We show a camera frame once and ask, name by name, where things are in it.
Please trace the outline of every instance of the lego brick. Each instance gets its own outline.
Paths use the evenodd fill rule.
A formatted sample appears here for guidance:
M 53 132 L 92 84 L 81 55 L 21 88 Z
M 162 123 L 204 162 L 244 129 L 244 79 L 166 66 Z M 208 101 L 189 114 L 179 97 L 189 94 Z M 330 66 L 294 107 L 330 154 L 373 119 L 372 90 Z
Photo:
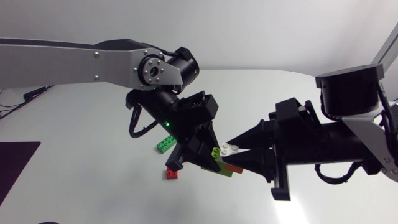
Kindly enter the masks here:
M 239 174 L 241 174 L 243 172 L 243 168 L 240 168 L 240 167 L 237 167 L 237 166 L 234 166 L 234 165 L 231 165 L 231 164 L 226 164 L 225 165 L 225 169 L 228 170 L 228 171 L 239 173 Z
M 161 141 L 158 145 L 156 145 L 156 148 L 161 153 L 165 153 L 172 146 L 174 146 L 175 143 L 177 143 L 177 141 L 173 138 L 173 136 L 168 136 L 167 138 L 163 139 L 163 141 Z
M 223 143 L 220 147 L 220 156 L 218 157 L 219 161 L 223 161 L 224 156 L 230 156 L 235 153 L 244 152 L 248 149 L 240 149 L 238 146 L 230 145 L 228 143 Z
M 216 161 L 216 162 L 217 162 L 218 166 L 219 166 L 220 169 L 221 169 L 219 172 L 214 172 L 214 171 L 209 170 L 209 169 L 206 169 L 206 168 L 204 168 L 204 167 L 201 167 L 201 169 L 207 170 L 207 171 L 210 171 L 210 172 L 214 172 L 214 173 L 216 173 L 216 174 L 224 175 L 224 176 L 226 176 L 226 177 L 232 177 L 232 173 L 233 173 L 233 172 L 225 169 L 226 163 L 224 163 L 224 162 L 219 162 L 219 161 Z
M 218 161 L 219 156 L 220 156 L 220 149 L 217 147 L 214 147 L 213 151 L 211 152 L 211 156 L 213 156 L 215 161 Z
M 178 178 L 178 171 L 173 172 L 171 171 L 168 167 L 166 168 L 166 179 L 167 180 L 172 180 L 172 179 L 177 179 Z

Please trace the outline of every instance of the cable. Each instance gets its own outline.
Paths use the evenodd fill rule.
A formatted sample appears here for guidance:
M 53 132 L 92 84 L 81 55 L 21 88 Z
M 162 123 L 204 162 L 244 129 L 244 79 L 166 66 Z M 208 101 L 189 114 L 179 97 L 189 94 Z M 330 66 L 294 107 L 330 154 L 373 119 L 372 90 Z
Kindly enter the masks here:
M 139 115 L 141 114 L 141 106 L 140 105 L 135 105 L 132 109 L 132 115 L 131 115 L 131 120 L 130 120 L 130 127 L 129 127 L 129 132 L 130 136 L 132 138 L 138 138 L 143 136 L 145 133 L 150 131 L 152 128 L 154 128 L 157 125 L 157 121 L 152 122 L 148 127 L 144 127 L 141 131 L 134 132 L 134 129 L 137 126 Z
M 19 106 L 19 105 L 21 105 L 21 103 L 18 103 L 18 104 L 16 104 L 16 105 L 12 105 L 12 106 L 4 106 L 4 105 L 0 104 L 0 106 L 5 107 L 5 108 L 12 108 L 12 107 Z
M 4 106 L 4 105 L 0 104 L 0 106 L 5 107 L 5 108 L 12 108 L 12 107 L 15 107 L 15 106 L 19 106 L 21 104 L 23 104 L 23 103 L 18 103 L 16 105 L 11 105 L 11 106 Z
M 323 175 L 320 170 L 321 164 L 315 164 L 315 171 L 317 172 L 319 178 L 321 178 L 321 180 L 325 181 L 328 184 L 342 184 L 342 183 L 347 183 L 348 179 L 361 166 L 362 166 L 362 162 L 353 162 L 351 164 L 351 167 L 348 169 L 347 174 L 342 177 L 338 177 L 338 178 L 327 177 L 327 176 Z
M 1 110 L 1 111 L 0 111 L 0 117 L 1 117 L 2 112 L 4 112 L 4 111 L 11 111 L 11 110 L 13 110 L 13 109 Z
M 155 48 L 155 49 L 161 51 L 164 55 L 171 56 L 171 57 L 178 57 L 178 53 L 175 53 L 175 52 L 168 52 L 168 51 L 166 51 L 166 50 L 161 49 L 160 47 L 156 47 L 156 46 L 153 46 L 153 45 L 151 45 L 151 44 L 147 44 L 147 43 L 143 43 L 143 44 L 146 44 L 146 45 L 148 45 L 149 47 L 153 47 L 153 48 Z
M 0 119 L 5 118 L 6 116 L 10 115 L 10 114 L 11 114 L 12 112 L 14 112 L 15 110 L 18 110 L 19 108 L 21 108 L 21 107 L 25 106 L 26 104 L 30 103 L 31 101 L 33 101 L 34 99 L 36 99 L 37 97 L 39 97 L 41 94 L 43 94 L 44 92 L 46 92 L 49 88 L 51 88 L 51 87 L 53 87 L 53 86 L 54 86 L 54 85 L 48 85 L 48 86 L 44 87 L 44 89 L 43 89 L 40 93 L 34 95 L 30 100 L 27 100 L 27 101 L 25 101 L 25 102 L 19 104 L 17 107 L 15 107 L 15 108 L 13 108 L 13 109 L 2 110 L 2 111 L 9 111 L 9 112 L 6 113 L 4 116 L 1 116 L 1 115 L 0 115 Z
M 397 125 L 392 115 L 391 107 L 388 104 L 386 92 L 383 89 L 382 83 L 378 82 L 376 86 L 379 92 L 381 104 L 384 108 L 384 113 L 382 113 L 382 117 L 384 123 L 384 132 L 386 134 L 387 147 L 390 154 L 394 157 L 394 160 L 396 161 L 398 159 Z

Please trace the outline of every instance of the red lego brick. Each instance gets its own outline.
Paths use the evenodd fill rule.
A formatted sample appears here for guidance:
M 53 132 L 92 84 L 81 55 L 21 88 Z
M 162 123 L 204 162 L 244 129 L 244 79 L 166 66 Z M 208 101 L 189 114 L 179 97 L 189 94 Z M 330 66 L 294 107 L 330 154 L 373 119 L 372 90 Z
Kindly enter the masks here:
M 169 168 L 166 170 L 166 179 L 167 180 L 172 180 L 172 179 L 177 179 L 177 171 L 173 172 Z
M 231 165 L 231 164 L 226 164 L 225 165 L 225 169 L 229 170 L 229 171 L 232 171 L 232 172 L 239 173 L 239 174 L 241 174 L 243 172 L 243 168 L 240 168 L 240 167 L 237 167 L 237 166 L 234 166 L 234 165 Z

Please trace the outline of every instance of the white wall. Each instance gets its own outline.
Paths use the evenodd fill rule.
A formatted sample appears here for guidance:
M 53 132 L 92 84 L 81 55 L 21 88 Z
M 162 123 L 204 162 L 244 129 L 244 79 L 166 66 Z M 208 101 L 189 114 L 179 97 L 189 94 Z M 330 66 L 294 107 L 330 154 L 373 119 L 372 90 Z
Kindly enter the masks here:
M 184 91 L 205 90 L 220 108 L 219 142 L 267 119 L 274 104 L 296 96 L 319 112 L 313 77 L 274 70 L 204 70 Z M 7 90 L 1 102 L 13 103 Z M 391 223 L 397 184 L 359 169 L 347 184 L 328 185 L 313 166 L 289 167 L 292 202 L 275 202 L 260 175 L 227 178 L 185 164 L 177 180 L 164 180 L 170 151 L 154 146 L 160 127 L 132 139 L 128 89 L 105 83 L 59 85 L 0 120 L 0 141 L 42 141 L 0 207 L 0 223 Z M 139 126 L 152 121 L 146 113 Z M 346 173 L 349 164 L 322 167 Z
M 205 69 L 309 75 L 370 63 L 397 22 L 395 0 L 0 1 L 0 37 L 92 44 L 129 38 L 188 47 Z

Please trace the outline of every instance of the green lego brick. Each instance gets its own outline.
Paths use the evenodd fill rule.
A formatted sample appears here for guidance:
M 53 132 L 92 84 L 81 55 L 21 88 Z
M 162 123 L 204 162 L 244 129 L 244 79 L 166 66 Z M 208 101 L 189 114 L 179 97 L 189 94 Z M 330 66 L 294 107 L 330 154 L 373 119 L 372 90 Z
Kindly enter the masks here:
M 220 157 L 220 152 L 221 152 L 221 150 L 219 149 L 219 148 L 217 148 L 217 147 L 214 147 L 213 148 L 213 151 L 211 152 L 211 156 L 213 156 L 213 158 L 214 158 L 214 160 L 216 161 L 216 163 L 217 163 L 217 165 L 220 167 L 220 171 L 218 171 L 218 172 L 214 172 L 214 171 L 212 171 L 212 170 L 209 170 L 209 169 L 206 169 L 206 168 L 204 168 L 204 167 L 201 167 L 201 169 L 204 169 L 204 170 L 207 170 L 207 171 L 210 171 L 210 172 L 214 172 L 214 173 L 216 173 L 216 174 L 220 174 L 220 175 L 224 175 L 224 176 L 226 176 L 226 177 L 232 177 L 232 171 L 230 171 L 230 170 L 226 170 L 226 163 L 224 163 L 224 162 L 220 162 L 219 160 L 218 160 L 218 158 Z
M 211 152 L 211 156 L 213 156 L 215 161 L 218 161 L 218 158 L 220 157 L 220 149 L 217 147 L 214 147 L 213 151 Z
M 229 171 L 229 170 L 226 170 L 225 169 L 225 163 L 224 162 L 219 162 L 219 161 L 216 161 L 217 162 L 217 164 L 218 164 L 218 166 L 220 167 L 220 171 L 218 171 L 218 172 L 214 172 L 214 171 L 212 171 L 212 170 L 209 170 L 209 169 L 206 169 L 206 168 L 204 168 L 204 167 L 201 167 L 201 169 L 204 169 L 204 170 L 207 170 L 207 171 L 210 171 L 210 172 L 214 172 L 214 173 L 216 173 L 216 174 L 220 174 L 220 175 L 224 175 L 224 176 L 226 176 L 226 177 L 232 177 L 232 171 Z
M 156 148 L 161 153 L 165 153 L 172 146 L 174 146 L 175 143 L 177 143 L 177 141 L 173 138 L 173 136 L 168 136 L 167 138 L 163 139 L 163 141 L 161 141 L 158 145 L 156 145 Z

